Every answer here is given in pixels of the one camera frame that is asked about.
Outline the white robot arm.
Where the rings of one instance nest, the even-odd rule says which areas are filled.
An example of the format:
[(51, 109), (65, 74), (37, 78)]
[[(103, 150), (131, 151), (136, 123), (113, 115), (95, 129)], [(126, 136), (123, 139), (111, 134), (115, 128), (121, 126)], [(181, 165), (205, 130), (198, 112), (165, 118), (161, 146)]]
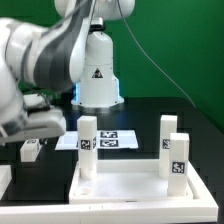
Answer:
[(66, 132), (61, 109), (43, 96), (25, 96), (20, 81), (64, 92), (80, 80), (93, 21), (118, 20), (135, 0), (54, 0), (61, 20), (46, 28), (0, 18), (0, 144), (47, 139)]

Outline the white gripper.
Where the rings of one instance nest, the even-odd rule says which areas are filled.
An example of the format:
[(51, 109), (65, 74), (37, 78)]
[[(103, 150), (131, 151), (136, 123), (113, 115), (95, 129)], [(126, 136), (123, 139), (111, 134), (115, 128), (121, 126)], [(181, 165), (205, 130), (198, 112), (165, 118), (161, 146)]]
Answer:
[(0, 125), (0, 144), (64, 135), (66, 120), (58, 108), (33, 112), (25, 118)]

